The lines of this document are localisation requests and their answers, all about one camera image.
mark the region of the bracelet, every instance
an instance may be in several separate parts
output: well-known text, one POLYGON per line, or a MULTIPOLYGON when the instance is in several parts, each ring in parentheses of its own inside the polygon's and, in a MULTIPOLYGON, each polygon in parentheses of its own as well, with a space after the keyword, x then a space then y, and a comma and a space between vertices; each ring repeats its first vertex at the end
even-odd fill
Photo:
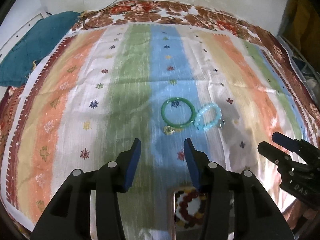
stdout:
POLYGON ((164 121, 168 126, 170 126, 170 127, 172 127, 172 128, 185 128, 185 127, 187 127, 188 125, 190 125, 191 123, 194 122, 195 117, 196 117, 196 110, 195 110, 195 107, 193 106, 193 104, 192 104, 190 101, 188 101, 187 99, 185 99, 185 98, 179 98, 179 97, 174 97, 174 98, 169 98, 168 100, 166 100, 166 101, 162 104, 162 107, 161 107, 161 117, 162 117, 163 121, 164 121), (170 122, 170 121, 165 117, 165 115, 164 115, 164 110, 165 110, 166 106, 167 106, 169 103, 173 102, 173 101, 180 101, 180 102, 183 102, 183 103, 185 103, 185 104, 187 104, 187 105, 189 106, 189 108, 190 108, 190 110, 191 110, 191 116, 190 116, 190 118, 189 118, 189 120, 188 120, 187 122, 181 123, 181 124, 179 124, 179 123, 172 123, 172 122, 170 122))
POLYGON ((220 122, 220 127, 222 128, 222 124, 221 124, 221 118, 222 118, 222 113, 221 113, 221 108, 215 104, 215 103, 210 103, 208 105, 206 105, 205 107, 201 108, 199 110, 199 112, 196 114, 196 118, 195 118, 195 122, 193 123, 194 126, 196 128, 198 128, 198 130, 203 130, 203 131, 207 131, 210 128, 217 126, 218 122, 220 122), (211 122, 209 122, 208 124, 205 125, 200 125, 200 118, 204 115, 205 112, 207 112, 210 108, 214 108, 215 112, 216 112, 216 116, 215 119, 211 122))

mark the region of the gold charm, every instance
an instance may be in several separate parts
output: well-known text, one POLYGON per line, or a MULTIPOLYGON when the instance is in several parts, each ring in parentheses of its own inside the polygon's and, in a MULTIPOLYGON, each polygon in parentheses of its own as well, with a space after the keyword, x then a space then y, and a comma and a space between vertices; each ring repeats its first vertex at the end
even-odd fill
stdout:
POLYGON ((174 128, 172 128, 172 127, 169 126, 169 125, 166 125, 166 126, 163 128, 163 132, 164 132, 166 135, 173 135, 173 133, 174 133, 174 128))

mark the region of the green bangle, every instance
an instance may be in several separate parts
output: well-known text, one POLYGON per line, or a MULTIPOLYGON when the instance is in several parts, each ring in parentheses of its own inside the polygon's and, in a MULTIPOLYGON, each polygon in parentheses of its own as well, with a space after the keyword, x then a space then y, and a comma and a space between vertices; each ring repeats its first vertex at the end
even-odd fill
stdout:
POLYGON ((173 128, 185 128, 185 127, 187 127, 188 125, 190 125, 191 123, 194 122, 194 120, 195 120, 195 118, 196 118, 196 110, 195 110, 195 107, 193 106, 193 104, 191 104, 191 102, 188 101, 188 100, 186 100, 185 98, 177 98, 177 97, 176 97, 176 98, 169 98, 168 100, 166 100, 166 101, 162 104, 162 107, 161 107, 161 117, 162 117, 163 121, 164 121, 167 125, 169 125, 169 126, 171 126, 171 127, 173 127, 173 128), (181 101, 181 102, 183 102, 183 103, 186 103, 186 104, 189 106, 189 108, 190 108, 190 110, 191 110, 191 116, 190 116, 190 118, 189 118, 189 120, 188 120, 187 122, 182 123, 182 124, 172 123, 172 122, 170 122, 170 121, 165 117, 165 115, 164 115, 165 107, 166 107, 169 103, 171 103, 171 102, 173 102, 173 101, 181 101))

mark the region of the bed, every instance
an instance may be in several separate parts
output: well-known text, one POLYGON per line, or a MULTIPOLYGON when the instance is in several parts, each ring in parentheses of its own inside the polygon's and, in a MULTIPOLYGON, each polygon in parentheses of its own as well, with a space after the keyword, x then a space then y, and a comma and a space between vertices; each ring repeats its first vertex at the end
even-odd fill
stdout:
MULTIPOLYGON (((16 223, 32 231, 73 169, 100 168, 134 138, 142 141, 137 173, 118 195, 127 239, 171 238, 168 196, 191 186, 185 138, 227 170, 253 171, 281 212, 292 206, 257 145, 278 131, 318 147, 320 114, 274 36, 225 12, 172 1, 124 1, 82 19, 4 99, 1 199, 16 223), (164 134, 160 109, 172 97, 196 109, 216 103, 224 126, 164 134)), ((176 103, 169 109, 188 115, 176 103)), ((93 192, 93 239, 94 207, 93 192)))

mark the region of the green stripe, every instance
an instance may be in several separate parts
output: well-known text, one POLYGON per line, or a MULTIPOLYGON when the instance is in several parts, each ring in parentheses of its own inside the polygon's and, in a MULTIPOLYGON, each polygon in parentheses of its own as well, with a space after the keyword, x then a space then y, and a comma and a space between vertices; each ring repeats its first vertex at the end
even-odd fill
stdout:
POLYGON ((281 89, 279 83, 273 77, 272 73, 268 70, 268 68, 265 66, 265 64, 263 62, 263 58, 261 57, 260 53, 258 52, 256 46, 252 45, 251 43, 249 43, 247 41, 244 41, 244 45, 245 45, 249 55, 253 58, 256 65, 261 70, 264 78, 266 80, 268 80, 271 88, 278 92, 277 98, 287 114, 287 117, 288 117, 289 122, 291 123, 292 129, 293 129, 295 138, 302 138, 302 133, 301 133, 299 124, 297 122, 297 119, 294 115, 294 112, 292 111, 291 105, 288 102, 286 95, 281 93, 282 89, 281 89))
POLYGON ((135 138, 142 142, 133 186, 126 194, 118 194, 127 239, 139 239, 142 228, 154 226, 153 157, 149 149, 149 42, 149 25, 132 25, 128 28, 115 58, 111 77, 113 82, 103 100, 111 107, 103 131, 105 163, 115 160, 120 152, 129 150, 135 138))

